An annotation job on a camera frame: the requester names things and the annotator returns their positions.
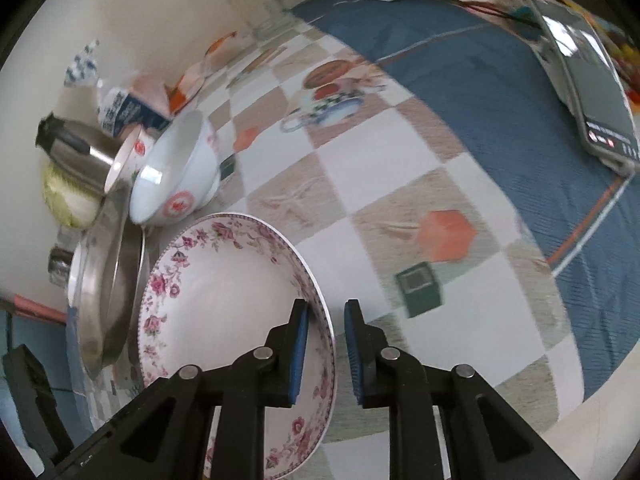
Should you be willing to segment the white square patterned plate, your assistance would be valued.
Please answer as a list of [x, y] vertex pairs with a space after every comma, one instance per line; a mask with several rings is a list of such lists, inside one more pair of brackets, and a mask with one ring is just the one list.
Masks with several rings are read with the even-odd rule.
[[146, 281], [149, 278], [150, 273], [150, 256], [148, 242], [146, 241], [146, 235], [144, 231], [141, 231], [141, 252], [138, 265], [138, 274], [136, 287], [134, 288], [134, 303], [132, 304], [131, 318], [128, 330], [127, 350], [129, 361], [137, 365], [139, 362], [139, 350], [138, 350], [138, 324], [139, 314], [142, 303], [142, 298], [145, 290]]

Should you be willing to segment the checkered tablecloth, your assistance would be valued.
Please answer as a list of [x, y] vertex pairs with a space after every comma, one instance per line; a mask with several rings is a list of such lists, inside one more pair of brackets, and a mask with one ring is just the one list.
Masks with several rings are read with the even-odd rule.
[[583, 479], [639, 437], [639, 182], [580, 146], [522, 38], [442, 0], [314, 0], [198, 97], [261, 218], [428, 364], [469, 362]]

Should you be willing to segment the toast bread bag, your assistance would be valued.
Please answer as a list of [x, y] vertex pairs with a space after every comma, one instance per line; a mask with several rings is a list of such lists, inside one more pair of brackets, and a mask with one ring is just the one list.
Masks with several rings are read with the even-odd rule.
[[162, 78], [104, 56], [97, 39], [74, 55], [64, 86], [90, 90], [98, 125], [113, 138], [129, 125], [163, 131], [172, 121]]

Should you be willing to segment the clear glass mug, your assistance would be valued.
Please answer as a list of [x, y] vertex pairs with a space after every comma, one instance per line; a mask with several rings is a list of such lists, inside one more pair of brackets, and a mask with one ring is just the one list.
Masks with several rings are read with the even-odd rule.
[[294, 15], [284, 0], [228, 0], [228, 3], [257, 41], [281, 35], [294, 24]]

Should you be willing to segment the white bowl red emblem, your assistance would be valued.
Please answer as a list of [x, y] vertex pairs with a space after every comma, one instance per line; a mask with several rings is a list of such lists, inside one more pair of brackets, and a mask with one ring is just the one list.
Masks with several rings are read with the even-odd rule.
[[134, 179], [129, 218], [139, 226], [171, 226], [216, 193], [220, 161], [216, 132], [199, 110], [175, 119]]

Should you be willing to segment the smartphone in grey case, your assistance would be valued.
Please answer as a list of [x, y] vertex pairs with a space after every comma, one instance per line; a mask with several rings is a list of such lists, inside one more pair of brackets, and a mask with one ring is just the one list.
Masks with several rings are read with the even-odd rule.
[[634, 118], [612, 58], [579, 13], [552, 0], [528, 0], [540, 26], [536, 58], [573, 115], [582, 147], [621, 176], [639, 171]]

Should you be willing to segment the napa cabbage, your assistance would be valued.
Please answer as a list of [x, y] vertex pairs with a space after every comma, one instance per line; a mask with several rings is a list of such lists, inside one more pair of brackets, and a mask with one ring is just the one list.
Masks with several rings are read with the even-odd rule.
[[41, 195], [53, 218], [66, 228], [85, 230], [93, 225], [103, 197], [49, 162], [42, 173]]

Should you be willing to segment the stainless steel thermos jug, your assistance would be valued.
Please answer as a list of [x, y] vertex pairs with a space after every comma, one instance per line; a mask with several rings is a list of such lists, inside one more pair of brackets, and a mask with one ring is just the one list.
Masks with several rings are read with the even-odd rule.
[[102, 195], [120, 144], [101, 130], [50, 114], [38, 125], [35, 144], [71, 176]]

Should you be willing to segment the strawberry pattern bowl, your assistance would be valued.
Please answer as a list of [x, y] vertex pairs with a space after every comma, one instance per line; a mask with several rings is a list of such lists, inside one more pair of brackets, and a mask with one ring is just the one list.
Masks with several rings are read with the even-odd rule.
[[106, 194], [118, 184], [134, 183], [134, 179], [144, 166], [155, 144], [154, 136], [151, 136], [142, 125], [129, 125], [122, 130], [122, 134], [124, 140], [120, 144], [104, 182]]

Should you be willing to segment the floral rimmed round plate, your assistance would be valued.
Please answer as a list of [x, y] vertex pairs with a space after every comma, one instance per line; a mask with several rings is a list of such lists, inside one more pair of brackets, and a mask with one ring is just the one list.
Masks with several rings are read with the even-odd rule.
[[248, 214], [196, 220], [168, 243], [145, 285], [138, 353], [145, 385], [186, 364], [229, 365], [285, 323], [296, 299], [309, 304], [302, 383], [289, 410], [266, 411], [264, 474], [283, 479], [303, 465], [329, 426], [336, 391], [331, 315], [295, 247]]

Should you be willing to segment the orange snack packet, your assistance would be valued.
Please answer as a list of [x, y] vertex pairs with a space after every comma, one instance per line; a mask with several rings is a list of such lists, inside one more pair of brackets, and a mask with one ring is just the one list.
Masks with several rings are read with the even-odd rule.
[[242, 47], [235, 30], [215, 40], [206, 50], [200, 62], [190, 66], [173, 87], [167, 87], [169, 113], [176, 116], [200, 92], [207, 78], [217, 73], [235, 58]]

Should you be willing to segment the glass jar on saucer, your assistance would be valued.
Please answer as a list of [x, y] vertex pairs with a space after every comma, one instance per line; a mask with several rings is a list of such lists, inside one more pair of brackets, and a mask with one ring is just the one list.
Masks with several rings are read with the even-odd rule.
[[70, 278], [70, 267], [80, 242], [81, 232], [61, 226], [48, 259], [49, 280], [53, 285], [65, 288]]

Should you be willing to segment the stainless steel round plate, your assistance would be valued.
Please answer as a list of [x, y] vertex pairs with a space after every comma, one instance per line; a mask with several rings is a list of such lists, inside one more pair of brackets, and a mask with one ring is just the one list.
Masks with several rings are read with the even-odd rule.
[[130, 196], [129, 184], [114, 185], [81, 242], [74, 307], [79, 354], [92, 379], [118, 360], [134, 313], [145, 241], [129, 218]]

